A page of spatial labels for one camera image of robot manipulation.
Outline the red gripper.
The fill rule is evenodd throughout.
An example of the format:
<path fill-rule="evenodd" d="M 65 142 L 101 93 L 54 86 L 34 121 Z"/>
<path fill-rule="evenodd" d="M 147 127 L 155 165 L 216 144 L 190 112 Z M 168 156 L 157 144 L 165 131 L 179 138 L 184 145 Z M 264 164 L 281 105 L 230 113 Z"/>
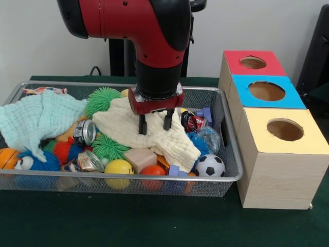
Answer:
<path fill-rule="evenodd" d="M 144 98 L 138 92 L 136 87 L 130 88 L 128 91 L 128 99 L 133 113 L 139 115 L 139 134 L 147 134 L 147 121 L 145 119 L 145 114 L 162 110 L 167 110 L 167 114 L 164 117 L 163 129 L 169 130 L 172 125 L 174 108 L 182 105 L 183 98 L 184 93 L 181 84 L 177 86 L 176 93 L 167 99 Z"/>

